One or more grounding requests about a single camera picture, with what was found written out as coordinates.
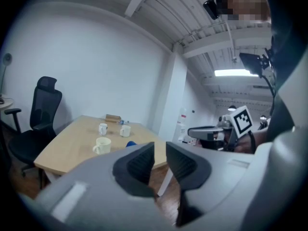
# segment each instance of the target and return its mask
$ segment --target mug handle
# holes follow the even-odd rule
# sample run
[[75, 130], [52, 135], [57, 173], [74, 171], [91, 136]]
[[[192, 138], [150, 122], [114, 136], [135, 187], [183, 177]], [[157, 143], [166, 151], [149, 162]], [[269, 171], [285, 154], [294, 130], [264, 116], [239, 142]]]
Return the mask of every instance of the mug handle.
[[96, 151], [97, 148], [99, 148], [98, 145], [95, 145], [95, 146], [93, 147], [93, 151], [94, 151], [95, 153], [97, 153], [97, 151]]

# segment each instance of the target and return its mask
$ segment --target chair headrest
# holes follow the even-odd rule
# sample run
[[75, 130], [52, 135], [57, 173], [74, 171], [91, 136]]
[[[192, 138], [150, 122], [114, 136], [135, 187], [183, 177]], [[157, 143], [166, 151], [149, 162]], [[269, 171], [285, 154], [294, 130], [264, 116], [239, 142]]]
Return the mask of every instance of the chair headrest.
[[55, 78], [43, 76], [38, 80], [37, 87], [48, 92], [54, 92], [56, 82], [57, 79]]

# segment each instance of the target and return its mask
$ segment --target ceiling light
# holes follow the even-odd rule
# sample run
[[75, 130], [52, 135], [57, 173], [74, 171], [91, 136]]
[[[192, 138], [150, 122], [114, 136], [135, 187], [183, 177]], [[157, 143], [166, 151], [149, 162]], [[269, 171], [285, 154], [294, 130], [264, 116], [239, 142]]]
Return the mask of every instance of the ceiling light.
[[258, 75], [252, 75], [246, 69], [215, 70], [215, 76], [251, 76], [251, 77], [258, 77]]
[[231, 105], [229, 108], [228, 108], [229, 111], [235, 111], [236, 110], [236, 107], [234, 105]]

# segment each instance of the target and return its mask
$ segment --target black mesh office chair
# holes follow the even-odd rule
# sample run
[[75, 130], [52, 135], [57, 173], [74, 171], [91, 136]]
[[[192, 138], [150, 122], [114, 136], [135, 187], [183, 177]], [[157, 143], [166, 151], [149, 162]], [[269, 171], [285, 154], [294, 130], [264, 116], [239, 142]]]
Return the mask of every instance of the black mesh office chair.
[[[20, 161], [28, 164], [21, 169], [22, 176], [25, 176], [25, 170], [35, 167], [34, 160], [40, 152], [56, 136], [53, 130], [53, 119], [62, 99], [62, 93], [55, 90], [56, 79], [51, 77], [42, 77], [34, 90], [34, 97], [30, 115], [30, 126], [32, 130], [21, 133], [17, 113], [21, 109], [7, 109], [5, 114], [12, 114], [19, 135], [15, 136], [9, 142], [9, 149], [12, 154]], [[42, 188], [42, 169], [38, 170], [40, 188]]]

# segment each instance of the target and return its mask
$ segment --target cup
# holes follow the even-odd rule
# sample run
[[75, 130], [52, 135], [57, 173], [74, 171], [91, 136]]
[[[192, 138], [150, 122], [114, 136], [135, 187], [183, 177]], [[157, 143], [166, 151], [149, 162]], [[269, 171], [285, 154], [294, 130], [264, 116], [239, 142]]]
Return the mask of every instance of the cup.
[[100, 123], [98, 125], [98, 132], [100, 135], [106, 135], [108, 129], [108, 125], [106, 123]]
[[120, 135], [122, 137], [128, 137], [130, 135], [130, 126], [123, 125], [120, 130]]
[[111, 140], [105, 137], [97, 138], [96, 145], [93, 147], [93, 151], [97, 154], [109, 153], [111, 148]]

